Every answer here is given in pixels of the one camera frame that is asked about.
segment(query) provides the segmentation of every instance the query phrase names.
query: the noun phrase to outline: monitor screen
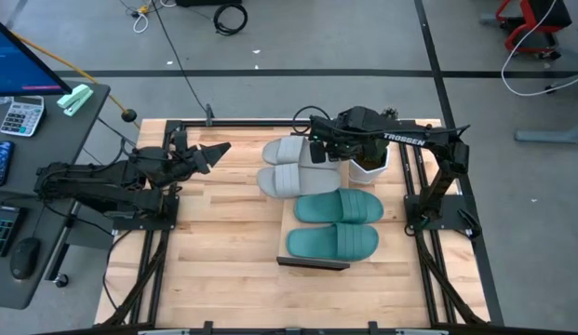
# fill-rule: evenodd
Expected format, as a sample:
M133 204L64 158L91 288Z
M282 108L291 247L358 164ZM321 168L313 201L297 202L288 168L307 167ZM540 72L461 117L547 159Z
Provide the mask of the monitor screen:
M66 92L71 89L0 23L0 97Z

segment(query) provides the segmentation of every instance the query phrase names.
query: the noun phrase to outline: gray floor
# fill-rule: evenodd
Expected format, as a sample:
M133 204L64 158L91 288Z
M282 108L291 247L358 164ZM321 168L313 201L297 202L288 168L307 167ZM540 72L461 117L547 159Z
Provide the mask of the gray floor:
M137 6L140 0L127 0ZM246 30L233 37L184 8L162 17L185 69L429 70L412 1L245 0ZM477 16L499 0L424 0L442 70L499 71L507 57L504 33ZM578 0L566 0L577 22L559 35L578 51ZM0 0L0 20L13 18L15 1ZM215 8L197 10L212 15ZM145 33L115 0L29 0L14 30L86 70L166 70L178 64L155 15ZM65 67L53 60L54 69ZM578 69L563 57L513 60L511 70ZM204 103L218 117L292 116L306 104L332 114L353 105L394 106L402 117L441 117L432 78L406 77L197 77ZM197 117L202 113L179 77L100 78L141 118ZM504 321L508 326L578 330L578 146L520 144L517 128L563 129L578 122L578 86L554 96L520 98L498 79L446 79L458 125L472 127L471 181L484 227ZM511 80L522 91L545 79ZM131 137L107 102L101 117ZM101 162L118 139L97 124L86 149ZM91 162L82 154L81 162ZM100 294L106 252L74 248L64 272L72 283L43 283L25 311L0 308L0 333L28 334L89 326Z

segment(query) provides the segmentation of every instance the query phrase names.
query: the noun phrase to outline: wooden platform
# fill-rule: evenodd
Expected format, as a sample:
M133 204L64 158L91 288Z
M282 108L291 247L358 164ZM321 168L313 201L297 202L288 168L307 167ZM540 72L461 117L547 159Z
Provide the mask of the wooden platform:
M165 123L144 120L139 146L160 146ZM372 185L349 185L383 202L383 218L373 223L380 245L371 257L342 272L276 264L276 255L286 252L282 236L294 200L267 197L256 173L265 166L264 144L289 133L285 127L190 128L190 144L229 141L233 147L210 174L195 174L181 185L156 324L201 328L211 320L215 328L366 328L375 320L381 328L427 327L415 243L403 233L406 188L397 145L391 146L389 168ZM423 151L423 158L431 180L437 164L429 152ZM412 172L418 192L414 167ZM136 281L143 236L130 234L111 257L107 285L117 303ZM489 319L470 242L454 232L440 236L450 281L479 316ZM445 321L438 285L434 288ZM112 312L103 292L96 321Z

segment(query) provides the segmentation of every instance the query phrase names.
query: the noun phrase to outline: black desk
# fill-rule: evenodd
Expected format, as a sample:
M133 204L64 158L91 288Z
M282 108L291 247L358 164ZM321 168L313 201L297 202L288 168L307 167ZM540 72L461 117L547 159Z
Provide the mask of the black desk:
M67 83L71 87L81 84L71 81ZM94 90L94 94L73 117L63 114L62 108L57 106L60 96L45 97L47 116L34 136L20 138L0 133L0 141L13 141L16 144L7 183L0 187L0 202L19 194L34 194L37 168L57 161L75 162L110 91L105 85L87 85ZM7 108L8 105L0 106L0 124ZM0 306L23 309L28 306L38 287L66 219L48 209L42 210L43 205L33 199L14 199L7 202L7 205L26 208L27 214L9 252L5 257L0 257ZM69 213L73 205L73 200L51 204L61 213ZM9 272L9 259L14 245L21 239L32 236L37 222L34 236L41 240L38 263L29 279L19 281Z

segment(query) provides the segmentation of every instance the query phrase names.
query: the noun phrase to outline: slide sandal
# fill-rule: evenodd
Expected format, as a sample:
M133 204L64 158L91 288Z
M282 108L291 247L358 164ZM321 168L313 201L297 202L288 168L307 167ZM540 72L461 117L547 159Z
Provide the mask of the slide sandal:
M287 251L295 257L361 261L375 252L379 240L378 232L371 226L333 223L289 232Z
M332 192L341 187L335 170L299 167L297 163L265 167L258 171L258 186L275 198Z
M295 217L303 222L372 223L382 216L380 199L357 189L301 196L295 204Z
M262 151L263 161L271 165L299 163L303 168L338 169L340 162L330 162L326 154L326 162L311 161L309 141L304 136L287 136L268 142Z

